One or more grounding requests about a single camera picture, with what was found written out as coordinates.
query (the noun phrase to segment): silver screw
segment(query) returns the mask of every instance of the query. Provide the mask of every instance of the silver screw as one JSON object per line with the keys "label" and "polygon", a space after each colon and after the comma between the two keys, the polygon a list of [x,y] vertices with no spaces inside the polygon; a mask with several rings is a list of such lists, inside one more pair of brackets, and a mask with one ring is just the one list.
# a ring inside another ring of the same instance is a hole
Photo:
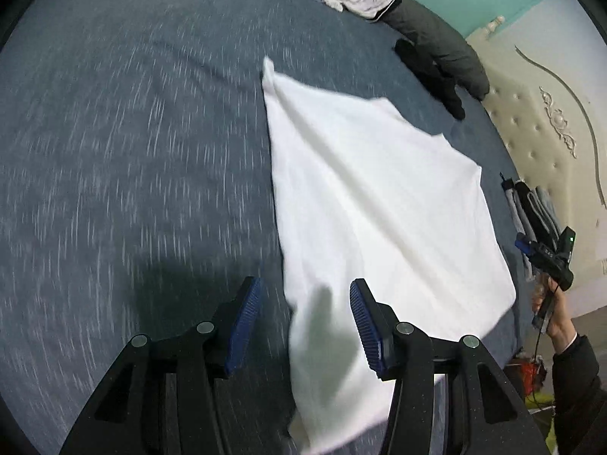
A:
{"label": "silver screw", "polygon": [[148,343],[148,337],[146,337],[144,335],[134,336],[131,339],[131,345],[133,347],[143,347],[147,343]]}
{"label": "silver screw", "polygon": [[470,349],[476,349],[480,345],[480,341],[475,336],[465,336],[464,344]]}
{"label": "silver screw", "polygon": [[211,322],[200,322],[196,327],[196,331],[199,334],[210,334],[214,328],[215,325],[213,325]]}
{"label": "silver screw", "polygon": [[400,322],[396,325],[396,331],[404,336],[412,334],[414,330],[415,327],[408,322]]}

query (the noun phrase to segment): black device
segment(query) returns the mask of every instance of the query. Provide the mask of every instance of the black device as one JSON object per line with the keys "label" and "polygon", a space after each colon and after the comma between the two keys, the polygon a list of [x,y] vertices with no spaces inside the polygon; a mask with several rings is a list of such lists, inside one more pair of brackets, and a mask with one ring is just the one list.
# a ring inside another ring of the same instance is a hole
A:
{"label": "black device", "polygon": [[427,455],[434,374],[447,381],[444,455],[548,454],[546,444],[504,372],[474,336],[459,342],[427,336],[377,303],[364,279],[350,287],[350,307],[369,367],[396,380],[380,455]]}
{"label": "black device", "polygon": [[210,321],[158,342],[134,336],[80,412],[60,455],[229,454],[214,381],[242,365],[260,297],[260,280],[247,277]]}
{"label": "black device", "polygon": [[[515,246],[527,256],[535,268],[547,273],[563,291],[566,291],[571,287],[574,279],[573,272],[569,270],[569,262],[575,242],[576,232],[567,226],[558,237],[556,252],[543,243],[531,241],[522,233],[518,233]],[[546,333],[554,311],[554,304],[554,294],[547,290],[541,307],[532,322],[533,326],[542,334]]]}

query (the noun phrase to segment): headboard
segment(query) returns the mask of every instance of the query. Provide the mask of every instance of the headboard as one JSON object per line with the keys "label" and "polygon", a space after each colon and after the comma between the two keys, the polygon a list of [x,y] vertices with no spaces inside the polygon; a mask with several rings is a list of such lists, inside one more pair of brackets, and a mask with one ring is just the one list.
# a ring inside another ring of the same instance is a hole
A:
{"label": "headboard", "polygon": [[531,189],[547,189],[560,221],[576,231],[571,269],[574,287],[580,286],[607,275],[607,255],[597,255],[599,225],[607,224],[607,144],[581,91],[542,65],[541,56],[492,39],[503,22],[498,17],[467,38],[491,84],[483,105],[520,179]]}

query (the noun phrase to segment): wrist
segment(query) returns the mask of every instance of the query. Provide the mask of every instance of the wrist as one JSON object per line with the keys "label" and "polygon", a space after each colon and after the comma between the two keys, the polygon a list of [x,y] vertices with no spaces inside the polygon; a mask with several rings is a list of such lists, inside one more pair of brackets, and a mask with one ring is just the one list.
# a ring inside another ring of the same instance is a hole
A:
{"label": "wrist", "polygon": [[565,320],[564,322],[556,325],[550,332],[554,352],[556,354],[562,354],[569,344],[575,340],[576,335],[576,327],[574,327],[571,320]]}

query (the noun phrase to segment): bed sheet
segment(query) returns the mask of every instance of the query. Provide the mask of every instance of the bed sheet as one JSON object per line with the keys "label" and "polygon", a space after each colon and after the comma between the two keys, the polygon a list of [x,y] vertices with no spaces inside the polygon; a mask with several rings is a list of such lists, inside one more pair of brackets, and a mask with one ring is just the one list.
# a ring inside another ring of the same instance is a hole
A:
{"label": "bed sheet", "polygon": [[[265,55],[303,83],[389,98],[481,165],[523,303],[485,338],[508,360],[530,313],[500,189],[514,165],[482,105],[458,89],[455,121],[397,38],[313,0],[32,4],[0,53],[0,394],[42,454],[131,336],[210,318],[245,275],[263,277],[263,308],[246,366],[218,384],[221,415],[234,454],[296,452]],[[383,428],[336,453],[376,453]]]}

